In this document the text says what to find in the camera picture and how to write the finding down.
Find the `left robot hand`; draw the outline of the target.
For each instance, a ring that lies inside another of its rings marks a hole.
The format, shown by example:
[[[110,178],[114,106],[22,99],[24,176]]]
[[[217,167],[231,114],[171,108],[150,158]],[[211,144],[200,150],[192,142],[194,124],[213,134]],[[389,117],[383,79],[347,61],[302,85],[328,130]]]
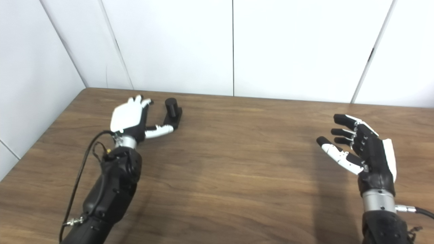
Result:
[[[152,99],[137,95],[114,109],[110,131],[115,134],[115,140],[121,146],[126,146],[129,142],[138,145],[147,138],[161,137],[175,131],[169,124],[147,127],[147,115],[153,103]]]

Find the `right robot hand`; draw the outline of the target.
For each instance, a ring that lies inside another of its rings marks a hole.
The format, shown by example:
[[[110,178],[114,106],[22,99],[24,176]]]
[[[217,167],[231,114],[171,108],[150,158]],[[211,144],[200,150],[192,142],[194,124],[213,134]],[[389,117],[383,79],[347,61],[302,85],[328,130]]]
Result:
[[[381,139],[366,122],[346,114],[335,114],[334,142],[318,137],[317,144],[338,165],[358,176],[360,195],[384,190],[396,196],[397,166],[391,139]]]

